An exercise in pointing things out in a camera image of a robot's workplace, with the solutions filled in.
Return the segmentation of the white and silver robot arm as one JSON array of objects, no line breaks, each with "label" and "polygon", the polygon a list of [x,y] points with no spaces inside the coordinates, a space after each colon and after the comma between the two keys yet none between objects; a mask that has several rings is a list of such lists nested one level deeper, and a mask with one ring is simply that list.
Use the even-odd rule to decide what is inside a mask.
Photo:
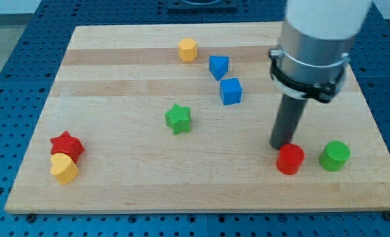
[{"label": "white and silver robot arm", "polygon": [[349,51],[371,0],[288,0],[277,47],[270,50],[273,83],[294,99],[330,102],[341,90]]}]

